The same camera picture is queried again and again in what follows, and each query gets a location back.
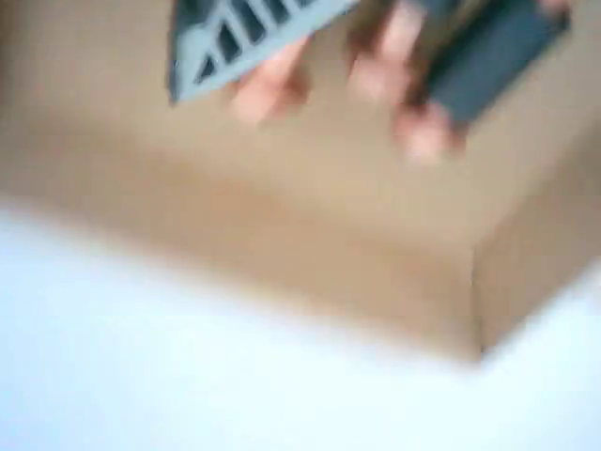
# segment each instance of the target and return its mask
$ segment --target white surface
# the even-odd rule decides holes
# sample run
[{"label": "white surface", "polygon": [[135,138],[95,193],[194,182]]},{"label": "white surface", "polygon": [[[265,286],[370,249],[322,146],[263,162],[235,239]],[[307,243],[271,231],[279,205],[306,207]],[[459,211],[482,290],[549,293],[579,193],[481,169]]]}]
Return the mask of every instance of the white surface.
[{"label": "white surface", "polygon": [[601,449],[588,286],[479,370],[0,211],[0,450]]}]

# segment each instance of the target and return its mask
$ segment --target brown cardboard surface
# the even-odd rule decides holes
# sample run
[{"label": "brown cardboard surface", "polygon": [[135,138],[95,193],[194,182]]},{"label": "brown cardboard surface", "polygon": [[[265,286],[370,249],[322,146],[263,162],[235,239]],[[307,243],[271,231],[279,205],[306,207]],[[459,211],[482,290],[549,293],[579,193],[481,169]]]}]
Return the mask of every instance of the brown cardboard surface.
[{"label": "brown cardboard surface", "polygon": [[600,127],[478,249],[474,292],[485,347],[601,258]]},{"label": "brown cardboard surface", "polygon": [[222,93],[168,106],[170,2],[28,0],[23,8],[15,106],[126,135],[136,148],[247,179],[391,240],[472,246],[564,157],[601,105],[598,2],[578,6],[573,37],[478,124],[467,157],[436,168],[404,164],[389,140],[389,112],[347,97],[352,14],[313,42],[309,105],[256,132],[230,118]]},{"label": "brown cardboard surface", "polygon": [[168,105],[170,2],[0,5],[15,7],[0,35],[4,195],[455,354],[478,348],[475,246],[491,255],[475,268],[478,293],[492,296],[483,318],[506,318],[486,342],[532,308],[501,311],[513,238],[493,237],[598,118],[598,2],[577,5],[573,37],[477,124],[465,157],[426,168],[392,146],[390,112],[347,97],[352,14],[312,44],[309,104],[252,131],[223,93]]}]

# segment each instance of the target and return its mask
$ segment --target gray plastic object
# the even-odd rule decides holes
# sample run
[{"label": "gray plastic object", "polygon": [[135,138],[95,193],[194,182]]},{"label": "gray plastic object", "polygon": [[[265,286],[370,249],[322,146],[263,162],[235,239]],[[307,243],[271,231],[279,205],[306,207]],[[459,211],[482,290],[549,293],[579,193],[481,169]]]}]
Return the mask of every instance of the gray plastic object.
[{"label": "gray plastic object", "polygon": [[492,0],[436,58],[425,95],[468,124],[569,28],[536,0]]},{"label": "gray plastic object", "polygon": [[[407,0],[429,15],[459,0]],[[185,101],[237,80],[272,54],[354,7],[360,0],[177,0],[168,85]]]}]

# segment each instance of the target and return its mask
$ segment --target finger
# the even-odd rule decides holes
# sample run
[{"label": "finger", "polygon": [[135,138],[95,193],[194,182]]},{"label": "finger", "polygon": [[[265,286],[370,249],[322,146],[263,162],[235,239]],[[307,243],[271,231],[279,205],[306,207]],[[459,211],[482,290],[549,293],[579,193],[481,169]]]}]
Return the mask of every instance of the finger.
[{"label": "finger", "polygon": [[394,137],[406,158],[417,163],[437,163],[465,149],[466,131],[435,105],[402,111],[394,123]]},{"label": "finger", "polygon": [[286,45],[270,59],[263,62],[254,71],[254,75],[269,80],[273,84],[285,84],[300,64],[302,54],[308,43],[309,37]]}]

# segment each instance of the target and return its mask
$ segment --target dark gray object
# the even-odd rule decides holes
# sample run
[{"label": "dark gray object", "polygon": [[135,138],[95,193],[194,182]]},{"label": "dark gray object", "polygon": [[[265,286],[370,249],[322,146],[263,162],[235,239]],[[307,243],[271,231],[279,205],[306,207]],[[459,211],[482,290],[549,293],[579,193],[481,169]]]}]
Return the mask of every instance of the dark gray object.
[{"label": "dark gray object", "polygon": [[[237,80],[359,1],[177,0],[169,70],[172,101],[191,99]],[[407,1],[420,4],[432,16],[445,14],[458,3]]]},{"label": "dark gray object", "polygon": [[435,59],[425,95],[457,124],[481,115],[569,25],[536,0],[492,0]]}]

